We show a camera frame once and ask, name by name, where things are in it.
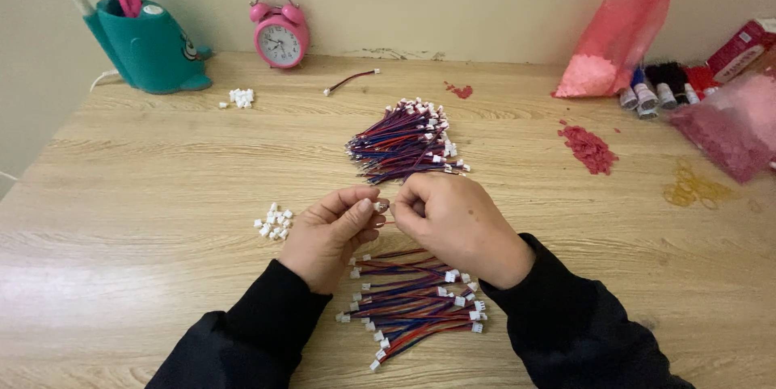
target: bundle of cables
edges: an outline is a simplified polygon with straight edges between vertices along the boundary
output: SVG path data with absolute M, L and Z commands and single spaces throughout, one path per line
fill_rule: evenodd
M 355 135 L 345 148 L 352 160 L 361 162 L 359 176 L 376 185 L 392 179 L 406 179 L 414 172 L 442 171 L 466 176 L 471 167 L 458 155 L 450 141 L 442 106 L 420 98 L 402 98 L 396 107 L 386 106 L 383 119 Z
M 410 257 L 409 261 L 394 259 Z M 481 333 L 487 320 L 485 302 L 477 301 L 478 285 L 469 274 L 440 262 L 424 249 L 416 248 L 380 255 L 352 258 L 351 278 L 368 275 L 402 275 L 402 280 L 363 283 L 353 295 L 349 311 L 337 314 L 338 322 L 360 318 L 367 332 L 380 343 L 372 371 L 380 364 L 410 349 L 432 334 L 442 332 Z M 458 293 L 448 287 L 459 289 Z

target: red plastic bag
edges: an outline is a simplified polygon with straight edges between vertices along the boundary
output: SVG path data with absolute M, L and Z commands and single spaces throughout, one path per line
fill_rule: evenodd
M 776 52 L 668 120 L 737 182 L 751 180 L 776 158 Z
M 663 27 L 671 0 L 604 0 L 577 43 L 553 97 L 611 96 Z

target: left hand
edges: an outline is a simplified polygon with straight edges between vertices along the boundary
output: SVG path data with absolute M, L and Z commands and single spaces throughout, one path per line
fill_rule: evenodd
M 332 294 L 353 252 L 377 239 L 389 202 L 380 189 L 352 186 L 335 190 L 296 217 L 278 262 L 302 278 L 315 294 Z M 379 212 L 374 203 L 380 202 Z

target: red box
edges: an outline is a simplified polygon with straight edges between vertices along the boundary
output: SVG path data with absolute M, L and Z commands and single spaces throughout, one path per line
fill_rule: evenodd
M 736 36 L 719 48 L 706 65 L 712 69 L 714 80 L 727 82 L 776 43 L 776 18 L 752 19 Z

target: clock face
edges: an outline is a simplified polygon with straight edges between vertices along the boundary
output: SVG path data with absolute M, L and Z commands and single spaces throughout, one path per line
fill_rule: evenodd
M 258 34 L 258 44 L 267 59 L 278 65 L 291 65 L 299 58 L 299 40 L 283 26 L 266 26 Z

